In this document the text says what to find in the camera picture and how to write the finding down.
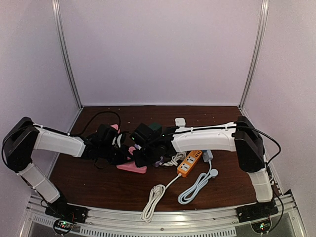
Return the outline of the purple power strip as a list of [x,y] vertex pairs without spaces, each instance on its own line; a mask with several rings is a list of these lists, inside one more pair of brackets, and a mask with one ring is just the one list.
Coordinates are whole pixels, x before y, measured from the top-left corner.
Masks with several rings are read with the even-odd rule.
[[160,160],[156,161],[154,164],[153,164],[153,167],[159,167],[161,165],[164,164],[164,157],[160,157]]

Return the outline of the pink square plug adapter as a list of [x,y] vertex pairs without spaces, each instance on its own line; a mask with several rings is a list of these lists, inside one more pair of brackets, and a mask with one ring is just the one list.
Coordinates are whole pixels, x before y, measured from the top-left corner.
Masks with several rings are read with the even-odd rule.
[[116,129],[116,130],[119,130],[119,126],[117,124],[113,124],[113,125],[111,125],[111,127]]

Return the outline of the pink triangular socket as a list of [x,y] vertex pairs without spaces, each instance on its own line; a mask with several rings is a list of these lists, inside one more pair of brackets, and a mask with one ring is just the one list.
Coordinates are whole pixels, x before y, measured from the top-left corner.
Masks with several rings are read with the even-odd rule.
[[133,146],[129,147],[128,149],[129,156],[127,157],[128,162],[124,164],[116,165],[116,168],[120,170],[124,170],[124,171],[145,174],[147,172],[147,167],[146,166],[137,167],[135,164],[135,161],[132,161],[131,159],[131,155],[133,155],[133,152],[137,149],[138,147],[133,147]]

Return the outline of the dark green cube adapter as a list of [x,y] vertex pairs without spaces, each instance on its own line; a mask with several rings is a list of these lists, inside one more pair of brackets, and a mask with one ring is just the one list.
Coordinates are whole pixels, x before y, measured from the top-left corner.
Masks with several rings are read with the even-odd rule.
[[154,132],[158,132],[158,133],[162,132],[162,125],[156,122],[150,124],[149,128]]

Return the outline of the white charger plug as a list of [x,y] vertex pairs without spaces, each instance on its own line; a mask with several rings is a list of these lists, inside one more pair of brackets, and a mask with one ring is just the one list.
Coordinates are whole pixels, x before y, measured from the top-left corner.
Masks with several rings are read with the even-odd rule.
[[174,122],[175,122],[175,125],[178,127],[186,126],[186,120],[184,118],[175,118]]

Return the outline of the light blue power strip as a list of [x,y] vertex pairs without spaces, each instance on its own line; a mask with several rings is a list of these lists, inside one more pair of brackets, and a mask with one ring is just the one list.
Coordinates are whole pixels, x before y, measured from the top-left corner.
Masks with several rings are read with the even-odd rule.
[[213,159],[213,153],[211,150],[203,150],[202,151],[202,158],[203,158],[203,161],[205,163],[211,161]]

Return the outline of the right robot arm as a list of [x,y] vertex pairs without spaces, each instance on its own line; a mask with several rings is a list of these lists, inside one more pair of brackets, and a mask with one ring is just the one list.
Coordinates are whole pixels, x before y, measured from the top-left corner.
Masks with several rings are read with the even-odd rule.
[[273,190],[267,171],[262,134],[244,116],[236,122],[203,127],[186,127],[184,118],[176,118],[175,126],[163,129],[160,124],[141,123],[130,138],[140,150],[134,153],[138,167],[153,164],[162,156],[179,152],[223,150],[236,152],[240,169],[246,172],[259,203],[253,214],[265,217],[272,210]]

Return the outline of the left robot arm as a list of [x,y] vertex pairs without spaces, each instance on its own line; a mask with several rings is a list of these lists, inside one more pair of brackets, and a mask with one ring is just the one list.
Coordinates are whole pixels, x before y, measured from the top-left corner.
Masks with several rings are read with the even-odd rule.
[[3,139],[1,156],[10,170],[21,176],[46,202],[52,203],[54,214],[67,219],[71,208],[63,202],[57,187],[34,164],[33,151],[46,150],[87,160],[104,158],[109,164],[119,165],[132,160],[124,140],[125,133],[117,124],[101,124],[94,133],[83,136],[57,131],[23,117]]

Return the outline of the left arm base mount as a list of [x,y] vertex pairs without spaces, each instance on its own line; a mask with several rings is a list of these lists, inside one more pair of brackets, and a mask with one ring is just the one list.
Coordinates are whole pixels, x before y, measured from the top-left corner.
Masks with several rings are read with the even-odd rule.
[[85,223],[88,209],[86,207],[68,204],[63,193],[59,193],[56,201],[49,202],[42,194],[39,194],[46,203],[45,214],[73,223]]

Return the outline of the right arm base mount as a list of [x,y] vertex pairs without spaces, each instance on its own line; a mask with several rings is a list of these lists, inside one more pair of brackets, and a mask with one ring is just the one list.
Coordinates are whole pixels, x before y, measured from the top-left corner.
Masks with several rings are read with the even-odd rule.
[[238,221],[240,223],[268,218],[278,214],[276,202],[272,199],[269,202],[256,202],[254,204],[240,206],[236,209]]

